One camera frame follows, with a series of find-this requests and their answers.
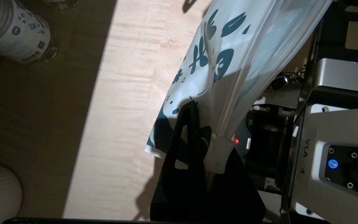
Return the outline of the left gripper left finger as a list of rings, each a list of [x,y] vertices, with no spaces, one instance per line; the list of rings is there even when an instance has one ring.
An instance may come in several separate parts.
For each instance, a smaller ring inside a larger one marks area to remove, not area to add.
[[[187,127],[187,169],[175,167],[181,135]],[[202,222],[206,194],[205,170],[198,135],[198,110],[194,100],[178,113],[160,176],[150,205],[153,222]]]

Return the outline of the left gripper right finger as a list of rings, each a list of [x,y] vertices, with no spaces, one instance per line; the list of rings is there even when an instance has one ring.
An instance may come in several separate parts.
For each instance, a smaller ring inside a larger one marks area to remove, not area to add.
[[[208,194],[207,222],[262,222],[266,207],[236,149]]]

